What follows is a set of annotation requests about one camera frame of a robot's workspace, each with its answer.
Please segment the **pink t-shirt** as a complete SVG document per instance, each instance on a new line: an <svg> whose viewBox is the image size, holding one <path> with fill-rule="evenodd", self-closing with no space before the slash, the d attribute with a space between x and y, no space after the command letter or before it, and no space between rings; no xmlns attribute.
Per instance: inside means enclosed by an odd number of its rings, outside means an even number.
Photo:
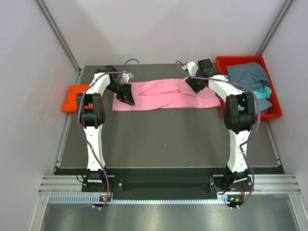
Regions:
<svg viewBox="0 0 308 231"><path fill-rule="evenodd" d="M174 108L214 108L221 106L221 100L208 87L198 94L187 85L184 79L162 79L145 82L133 82L133 106L120 102L114 95L112 110L151 111Z"/></svg>

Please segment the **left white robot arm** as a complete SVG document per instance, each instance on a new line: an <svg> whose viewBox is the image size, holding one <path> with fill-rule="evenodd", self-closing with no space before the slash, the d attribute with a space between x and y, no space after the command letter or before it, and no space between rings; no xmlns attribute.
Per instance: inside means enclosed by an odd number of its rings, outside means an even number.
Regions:
<svg viewBox="0 0 308 231"><path fill-rule="evenodd" d="M83 192L110 192L106 163L103 157L102 131L105 110L102 96L106 90L116 94L116 99L134 105L129 80L133 73L118 72L112 65L97 69L90 85L77 94L77 126L85 139L88 151L87 173L83 174Z"/></svg>

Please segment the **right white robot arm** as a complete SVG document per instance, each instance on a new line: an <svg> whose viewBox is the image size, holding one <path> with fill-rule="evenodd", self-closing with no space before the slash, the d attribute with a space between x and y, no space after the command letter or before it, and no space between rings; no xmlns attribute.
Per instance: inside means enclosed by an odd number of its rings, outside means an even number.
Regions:
<svg viewBox="0 0 308 231"><path fill-rule="evenodd" d="M248 181L247 143L254 124L259 124L258 105L252 90L243 92L238 83L214 71L210 59L180 64L194 93L208 87L225 103L224 124L230 135L230 155L221 184L223 192L237 190Z"/></svg>

